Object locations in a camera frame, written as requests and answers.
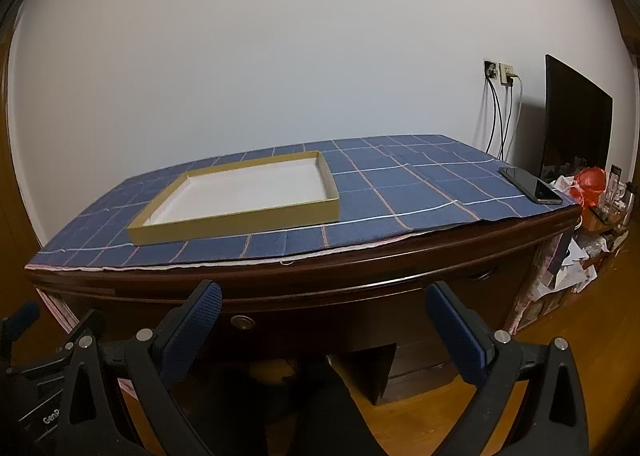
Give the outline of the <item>blue plaid cloth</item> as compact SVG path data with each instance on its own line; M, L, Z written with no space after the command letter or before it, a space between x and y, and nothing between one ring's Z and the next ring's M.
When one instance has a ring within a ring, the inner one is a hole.
M340 195L335 223L219 239L134 245L127 225L185 172L288 153L320 152ZM163 265L248 265L372 248L474 222L531 218L573 206L532 202L500 175L503 161L446 135L379 135L267 147L126 179L66 224L29 270L102 271Z

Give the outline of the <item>dark wooden dresser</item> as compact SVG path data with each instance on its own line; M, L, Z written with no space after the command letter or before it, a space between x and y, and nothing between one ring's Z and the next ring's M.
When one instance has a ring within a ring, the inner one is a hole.
M447 283L490 327L512 329L536 262L578 217L573 205L299 260L171 268L149 255L142 268L89 271L34 262L26 273L74 311L102 311L115 338L156 325L198 283L213 281L224 296L221 328L245 364L305 351L330 354L363 395L381 405L456 378L425 314L428 285Z

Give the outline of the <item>red plastic bag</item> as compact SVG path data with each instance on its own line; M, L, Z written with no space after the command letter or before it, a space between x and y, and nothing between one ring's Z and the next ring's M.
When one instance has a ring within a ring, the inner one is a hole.
M606 189L606 173L602 168L592 167L576 173L570 187L570 196L582 208L597 207L600 196Z

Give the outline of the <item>shallow cardboard tray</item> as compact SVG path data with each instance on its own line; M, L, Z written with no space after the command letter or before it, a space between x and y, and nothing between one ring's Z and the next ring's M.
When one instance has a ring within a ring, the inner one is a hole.
M130 222L137 246L334 223L340 195L318 151L189 170Z

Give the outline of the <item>white wall outlet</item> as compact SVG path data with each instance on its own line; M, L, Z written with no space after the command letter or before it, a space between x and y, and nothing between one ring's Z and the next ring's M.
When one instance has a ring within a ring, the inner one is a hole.
M499 63L499 80L502 86L510 86L513 84L513 78L516 77L513 66L511 64Z

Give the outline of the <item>black smartphone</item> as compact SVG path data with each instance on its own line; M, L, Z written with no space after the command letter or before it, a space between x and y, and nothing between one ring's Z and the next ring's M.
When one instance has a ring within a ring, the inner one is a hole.
M561 205L563 198L547 183L518 167L500 167L498 172L521 191L530 201L539 205Z

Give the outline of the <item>dark wall outlet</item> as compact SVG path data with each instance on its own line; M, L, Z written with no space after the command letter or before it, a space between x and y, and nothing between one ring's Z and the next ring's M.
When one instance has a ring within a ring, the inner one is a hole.
M499 75L498 64L494 61L484 61L484 74L488 79L496 79Z

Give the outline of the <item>black flat monitor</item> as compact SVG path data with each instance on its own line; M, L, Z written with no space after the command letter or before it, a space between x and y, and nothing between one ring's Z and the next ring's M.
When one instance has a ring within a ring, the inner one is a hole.
M540 176L551 182L586 168L605 168L613 98L589 78L548 54L546 120Z

